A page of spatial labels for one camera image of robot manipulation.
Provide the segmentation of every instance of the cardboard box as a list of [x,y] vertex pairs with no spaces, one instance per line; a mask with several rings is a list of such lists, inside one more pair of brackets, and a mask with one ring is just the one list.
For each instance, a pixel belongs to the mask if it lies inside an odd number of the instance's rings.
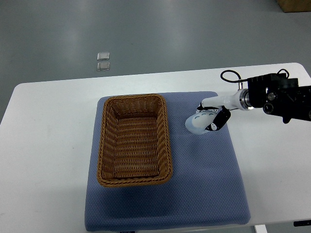
[[277,0],[284,12],[311,11],[311,0]]

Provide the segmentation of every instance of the basket rim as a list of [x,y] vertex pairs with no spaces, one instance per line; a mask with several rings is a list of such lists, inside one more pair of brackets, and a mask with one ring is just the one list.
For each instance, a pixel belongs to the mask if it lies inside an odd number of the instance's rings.
[[[163,175],[157,175],[154,177],[133,177],[133,178],[111,178],[105,179],[103,177],[103,164],[101,163],[103,160],[103,152],[104,149],[101,147],[104,143],[104,134],[106,130],[106,111],[108,105],[111,101],[115,100],[124,100],[130,99],[135,100],[138,98],[157,98],[160,100],[160,107],[161,111],[164,113],[165,121],[161,124],[164,127],[164,132],[167,132],[164,136],[165,141],[165,152],[164,152],[164,165],[165,165],[165,172]],[[138,95],[122,95],[122,96],[112,96],[109,97],[103,106],[103,114],[102,114],[102,125],[101,125],[101,137],[100,137],[100,147],[98,153],[98,169],[97,169],[97,180],[100,185],[105,187],[124,187],[124,186],[135,186],[135,185],[149,185],[149,184],[161,184],[167,182],[171,176],[173,171],[173,163],[172,163],[172,153],[171,153],[171,146],[170,146],[170,134],[169,134],[169,127],[168,127],[168,115],[167,115],[167,105],[165,98],[160,94],[138,94]]]

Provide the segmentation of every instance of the rectangular basket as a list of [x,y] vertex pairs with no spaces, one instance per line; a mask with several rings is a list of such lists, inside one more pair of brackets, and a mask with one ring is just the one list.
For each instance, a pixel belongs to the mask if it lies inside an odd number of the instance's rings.
[[105,187],[153,185],[172,176],[165,99],[116,96],[104,104],[97,180]]

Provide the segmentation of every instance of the blue cushion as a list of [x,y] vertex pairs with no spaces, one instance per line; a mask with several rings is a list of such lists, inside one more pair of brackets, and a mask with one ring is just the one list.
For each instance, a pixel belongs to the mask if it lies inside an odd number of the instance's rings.
[[250,213],[227,125],[194,135],[185,127],[214,92],[162,93],[166,99],[173,175],[165,184],[106,188],[96,179],[104,102],[98,102],[90,159],[85,226],[88,231],[135,231],[246,224]]

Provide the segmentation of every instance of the black cable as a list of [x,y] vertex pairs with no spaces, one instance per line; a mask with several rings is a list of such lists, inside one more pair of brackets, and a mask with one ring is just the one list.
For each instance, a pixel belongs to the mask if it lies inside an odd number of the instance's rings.
[[289,76],[290,76],[290,74],[289,74],[289,72],[288,72],[286,69],[280,69],[280,70],[278,71],[278,73],[276,73],[276,74],[279,74],[281,71],[285,71],[285,73],[287,74],[286,78],[288,79]]
[[[238,76],[239,79],[238,79],[238,80],[233,80],[233,81],[232,81],[232,80],[225,79],[225,78],[223,77],[223,75],[224,75],[224,73],[227,73],[227,72],[231,72],[231,73],[236,74],[236,75]],[[227,70],[223,71],[223,72],[220,74],[220,78],[221,78],[222,80],[228,82],[228,83],[242,83],[242,82],[246,82],[246,81],[247,81],[247,79],[241,79],[241,76],[239,75],[238,72],[236,72],[236,71],[234,71],[234,70],[230,70],[230,69],[227,69]]]

